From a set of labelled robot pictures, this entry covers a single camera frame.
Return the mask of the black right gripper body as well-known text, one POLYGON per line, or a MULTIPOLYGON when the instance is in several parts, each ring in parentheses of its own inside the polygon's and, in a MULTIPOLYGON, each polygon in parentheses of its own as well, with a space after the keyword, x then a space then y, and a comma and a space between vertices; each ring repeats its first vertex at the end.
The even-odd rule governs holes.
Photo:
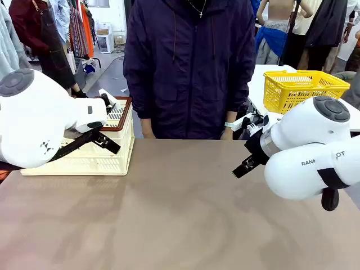
POLYGON ((258 165, 266 165, 267 163, 267 155, 260 144, 262 134, 262 131, 259 130, 245 142, 245 147, 251 153, 245 160, 247 170, 253 170, 258 165))

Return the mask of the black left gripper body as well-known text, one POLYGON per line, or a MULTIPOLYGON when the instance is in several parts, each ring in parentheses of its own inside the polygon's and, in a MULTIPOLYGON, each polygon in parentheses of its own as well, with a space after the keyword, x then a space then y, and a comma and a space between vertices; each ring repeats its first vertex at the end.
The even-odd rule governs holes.
POLYGON ((80 137, 74 139, 73 142, 67 144, 64 147, 60 147, 54 157, 49 160, 49 162, 53 162, 55 160, 63 158, 71 152, 75 151, 76 149, 80 148, 81 146, 92 142, 97 136, 97 134, 98 130, 90 130, 86 133, 83 133, 80 137))

